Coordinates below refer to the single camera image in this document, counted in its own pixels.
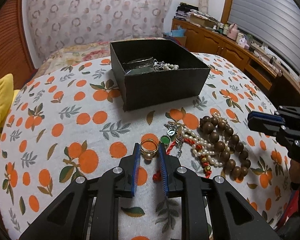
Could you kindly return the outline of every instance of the white pearl strand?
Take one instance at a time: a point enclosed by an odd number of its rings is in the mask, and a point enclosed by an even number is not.
[[[163,69],[164,70],[171,70],[171,69],[178,69],[179,65],[173,65],[173,64],[164,64]]]
[[[213,116],[216,118],[221,118],[223,122],[226,122],[227,119],[224,117],[221,117],[220,114],[218,114],[217,112],[213,113]],[[213,151],[214,146],[209,143],[207,140],[203,139],[202,137],[200,137],[199,135],[195,134],[191,129],[188,128],[183,128],[181,131],[181,135],[183,136],[183,138],[185,139],[190,139],[192,141],[194,141],[194,144],[192,145],[192,153],[199,157],[199,156],[205,156],[207,158],[207,160],[209,161],[209,163],[211,165],[214,165],[215,167],[223,167],[224,165],[226,165],[224,162],[218,162],[218,160],[216,158],[213,158],[211,156],[216,155],[217,153],[215,151]],[[230,147],[229,147],[229,141],[225,140],[225,137],[222,136],[221,137],[221,141],[224,142],[225,144],[225,150],[226,151],[230,151]],[[196,149],[197,145],[202,146],[202,149],[198,150]]]

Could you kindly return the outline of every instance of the pink kettle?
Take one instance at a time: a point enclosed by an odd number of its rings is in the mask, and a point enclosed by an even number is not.
[[[239,30],[237,24],[231,24],[229,27],[227,37],[235,41],[237,39],[238,33]]]

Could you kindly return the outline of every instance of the metal screw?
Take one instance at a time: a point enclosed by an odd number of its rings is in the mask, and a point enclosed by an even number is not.
[[[186,173],[187,172],[187,168],[186,167],[179,167],[179,168],[177,168],[177,172],[179,172],[179,173]]]
[[[112,172],[113,172],[113,173],[116,173],[116,174],[119,174],[119,173],[122,172],[122,168],[120,168],[120,167],[115,167],[115,168],[113,168]]]
[[[75,179],[75,182],[78,184],[81,184],[81,183],[84,183],[85,180],[86,179],[84,177],[80,176]]]
[[[216,181],[216,183],[220,183],[220,184],[225,181],[225,179],[221,176],[214,177],[214,180]]]

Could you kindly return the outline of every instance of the window blind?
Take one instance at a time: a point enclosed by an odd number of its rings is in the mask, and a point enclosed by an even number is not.
[[[267,43],[300,74],[300,9],[293,0],[233,0],[229,22]]]

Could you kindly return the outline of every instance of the gold ring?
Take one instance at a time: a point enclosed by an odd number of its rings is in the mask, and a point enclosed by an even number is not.
[[[153,144],[155,145],[155,150],[145,150],[145,149],[142,147],[142,145],[143,145],[144,143],[146,143],[146,142],[151,142],[151,143],[153,143]],[[155,154],[156,154],[157,151],[158,151],[158,148],[159,148],[158,144],[157,144],[154,140],[152,140],[152,139],[145,139],[145,140],[143,140],[143,141],[140,143],[140,151],[142,152],[144,158],[145,158],[146,160],[148,160],[148,161],[150,161],[150,160],[155,156]]]

